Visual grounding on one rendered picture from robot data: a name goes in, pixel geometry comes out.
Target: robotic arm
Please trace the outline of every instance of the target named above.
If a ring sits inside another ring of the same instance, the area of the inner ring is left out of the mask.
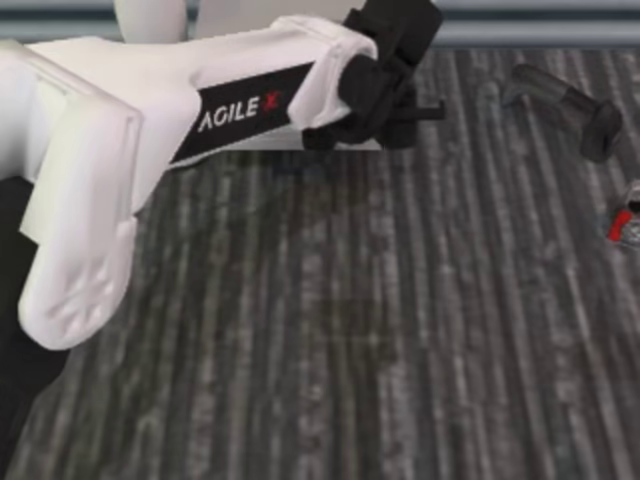
[[[288,124],[307,148],[411,146],[419,120],[444,116],[417,107],[412,81],[441,22],[428,0],[369,0],[343,25],[0,43],[0,478],[34,398],[124,297],[136,214],[164,172]]]

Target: white plastic casing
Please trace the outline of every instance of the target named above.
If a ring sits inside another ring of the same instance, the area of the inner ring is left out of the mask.
[[[135,214],[195,122],[199,89],[314,62],[288,113],[297,129],[319,127],[349,113],[337,83],[356,54],[375,58],[374,42],[305,16],[175,45],[0,42],[0,175],[35,183],[21,226],[38,244],[19,303],[25,332],[68,349],[113,316]]]

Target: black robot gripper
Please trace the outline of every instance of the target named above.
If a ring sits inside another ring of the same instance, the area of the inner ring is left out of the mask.
[[[571,132],[580,155],[595,163],[604,163],[613,154],[620,139],[622,114],[610,101],[597,101],[563,80],[533,65],[516,65],[503,97],[509,106],[522,95],[553,112],[552,120]]]

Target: agile x logo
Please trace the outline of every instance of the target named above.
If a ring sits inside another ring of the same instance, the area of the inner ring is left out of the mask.
[[[173,161],[202,155],[287,125],[287,108],[312,65],[298,65],[201,90],[200,114]]]

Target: gray wooden tabletop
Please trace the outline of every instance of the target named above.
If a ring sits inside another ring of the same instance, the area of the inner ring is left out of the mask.
[[[614,158],[500,107],[522,61],[619,105]],[[167,176],[9,479],[640,478],[640,252],[598,229],[640,176],[638,79],[638,52],[435,51],[449,118],[413,152]]]

